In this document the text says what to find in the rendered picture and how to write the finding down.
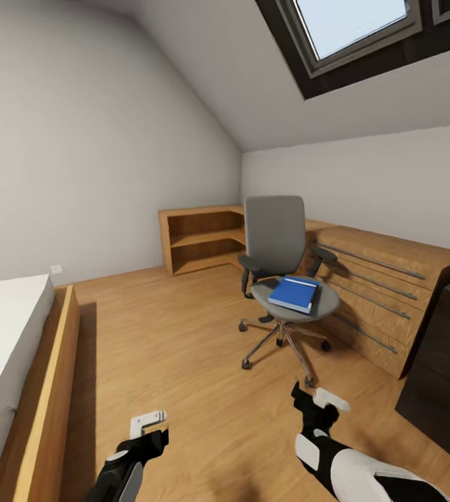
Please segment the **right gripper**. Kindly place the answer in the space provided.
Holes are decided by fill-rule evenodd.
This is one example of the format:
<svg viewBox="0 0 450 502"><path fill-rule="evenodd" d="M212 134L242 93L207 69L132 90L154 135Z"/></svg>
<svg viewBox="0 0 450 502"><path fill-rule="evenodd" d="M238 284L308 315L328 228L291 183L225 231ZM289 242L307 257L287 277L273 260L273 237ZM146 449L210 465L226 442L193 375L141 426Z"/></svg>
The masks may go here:
<svg viewBox="0 0 450 502"><path fill-rule="evenodd" d="M301 390L299 387L299 382L295 383L295 387L292 390L291 396L294 397L294 407L303 412L303 419L311 414L315 413L320 416L326 423L326 425L331 428L333 423L338 417L337 409L328 404L322 409L322 407L317 406L314 403L313 396Z"/></svg>

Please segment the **swivel chair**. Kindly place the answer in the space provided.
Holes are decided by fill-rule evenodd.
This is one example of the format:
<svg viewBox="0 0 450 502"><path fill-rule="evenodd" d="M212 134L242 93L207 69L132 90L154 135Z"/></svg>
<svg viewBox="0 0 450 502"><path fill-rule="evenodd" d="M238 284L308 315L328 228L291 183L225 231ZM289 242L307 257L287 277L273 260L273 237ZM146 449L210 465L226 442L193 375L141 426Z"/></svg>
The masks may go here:
<svg viewBox="0 0 450 502"><path fill-rule="evenodd" d="M239 330L245 330L246 323L262 324L274 329L242 360L242 368L249 368L249 359L275 334L277 347L287 338L299 362L306 372L304 385L313 387L313 378L297 346L288 331L324 338L321 347L328 351L331 344L327 336L305 328L293 326L293 322L314 321L333 314L340 306L340 297L333 287L316 280L314 276L324 259L337 261L329 250L313 246L310 251L317 259L310 268L308 276L294 275L299 279L319 283L310 313L300 312L269 302L270 295L285 276L296 273L306 253L306 220L303 197L276 195L247 197L243 202L246 235L246 255L237 257L244 267L241 278L241 291L246 299L256 299L268 312L266 317L242 319ZM249 277L252 277L250 294L246 293Z"/></svg>

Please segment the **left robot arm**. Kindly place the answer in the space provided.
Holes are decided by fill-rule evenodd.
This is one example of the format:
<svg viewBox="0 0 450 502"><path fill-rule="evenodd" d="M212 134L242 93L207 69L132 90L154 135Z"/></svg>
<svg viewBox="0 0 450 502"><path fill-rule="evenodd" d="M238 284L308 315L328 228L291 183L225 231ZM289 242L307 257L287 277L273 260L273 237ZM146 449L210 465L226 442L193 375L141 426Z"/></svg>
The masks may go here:
<svg viewBox="0 0 450 502"><path fill-rule="evenodd" d="M94 485L82 502L134 502L143 479L143 466L161 456L169 443L168 429L143 430L166 421L166 411L135 417L130 423L130 439L119 443L117 451L105 460Z"/></svg>

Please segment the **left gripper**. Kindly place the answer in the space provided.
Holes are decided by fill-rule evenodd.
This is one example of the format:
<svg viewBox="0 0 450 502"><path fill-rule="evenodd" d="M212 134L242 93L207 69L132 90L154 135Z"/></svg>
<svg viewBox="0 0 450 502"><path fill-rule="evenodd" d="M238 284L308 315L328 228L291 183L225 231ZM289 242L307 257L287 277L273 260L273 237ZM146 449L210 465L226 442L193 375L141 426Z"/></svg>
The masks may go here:
<svg viewBox="0 0 450 502"><path fill-rule="evenodd" d="M146 462L148 462L149 459L152 459L152 457L161 456L163 451L165 450L164 446L166 446L168 443L168 429L166 429L165 431L158 429L158 431L152 431L148 434L146 433L145 436L142 436L138 439L129 439L128 441L120 442L117 450L119 451L120 449L124 449L130 446L139 446L144 453L145 466Z"/></svg>

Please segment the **folder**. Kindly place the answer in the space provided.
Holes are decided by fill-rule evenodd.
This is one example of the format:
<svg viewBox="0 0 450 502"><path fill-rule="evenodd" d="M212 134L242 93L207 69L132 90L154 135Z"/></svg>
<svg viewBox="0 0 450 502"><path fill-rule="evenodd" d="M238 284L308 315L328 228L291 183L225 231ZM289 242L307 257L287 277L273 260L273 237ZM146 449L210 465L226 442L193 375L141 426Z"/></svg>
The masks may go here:
<svg viewBox="0 0 450 502"><path fill-rule="evenodd" d="M285 276L270 295L269 302L310 313L319 286L316 282Z"/></svg>

